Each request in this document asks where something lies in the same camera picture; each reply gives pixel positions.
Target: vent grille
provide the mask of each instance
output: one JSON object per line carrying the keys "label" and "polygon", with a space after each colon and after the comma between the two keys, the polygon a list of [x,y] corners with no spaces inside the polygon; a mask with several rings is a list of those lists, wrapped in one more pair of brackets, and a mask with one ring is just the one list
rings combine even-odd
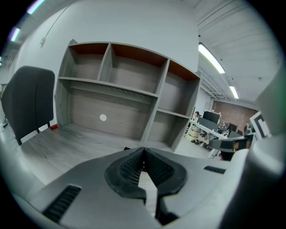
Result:
{"label": "vent grille", "polygon": [[80,190],[80,187],[73,185],[67,186],[65,190],[63,190],[63,192],[44,211],[43,215],[58,223],[76,196],[79,194]]}

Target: brick wall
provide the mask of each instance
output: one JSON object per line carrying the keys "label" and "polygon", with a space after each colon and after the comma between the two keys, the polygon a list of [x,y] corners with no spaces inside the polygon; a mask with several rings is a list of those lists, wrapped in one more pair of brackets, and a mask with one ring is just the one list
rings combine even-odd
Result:
{"label": "brick wall", "polygon": [[244,132],[244,126],[250,123],[249,118],[258,112],[244,106],[219,101],[214,101],[212,110],[221,112],[222,116],[220,119],[236,125],[237,129],[241,130],[242,133]]}

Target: gray chair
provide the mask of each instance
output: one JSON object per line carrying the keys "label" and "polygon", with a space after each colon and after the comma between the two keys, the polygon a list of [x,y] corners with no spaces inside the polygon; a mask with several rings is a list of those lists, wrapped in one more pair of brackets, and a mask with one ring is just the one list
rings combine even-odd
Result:
{"label": "gray chair", "polygon": [[55,74],[47,69],[23,66],[7,84],[2,96],[5,117],[19,145],[21,138],[54,118]]}

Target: red object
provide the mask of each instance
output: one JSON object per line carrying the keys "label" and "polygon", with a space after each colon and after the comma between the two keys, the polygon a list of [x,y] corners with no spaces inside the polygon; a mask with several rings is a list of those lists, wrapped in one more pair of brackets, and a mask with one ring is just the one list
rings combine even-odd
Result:
{"label": "red object", "polygon": [[57,125],[57,124],[55,124],[55,125],[53,125],[53,126],[50,127],[51,130],[54,130],[54,129],[56,129],[56,128],[58,128],[58,125]]}

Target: computer monitor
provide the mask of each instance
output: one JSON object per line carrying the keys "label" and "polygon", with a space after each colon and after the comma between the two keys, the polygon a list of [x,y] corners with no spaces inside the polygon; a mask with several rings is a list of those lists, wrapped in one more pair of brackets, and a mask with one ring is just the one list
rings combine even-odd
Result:
{"label": "computer monitor", "polygon": [[235,132],[236,129],[237,129],[237,126],[234,125],[234,124],[232,124],[232,123],[229,123],[228,129],[229,129],[230,131],[234,131],[234,132]]}
{"label": "computer monitor", "polygon": [[203,119],[207,119],[211,122],[214,123],[218,123],[219,121],[219,114],[213,113],[213,112],[209,112],[209,111],[205,111],[204,115],[202,117]]}

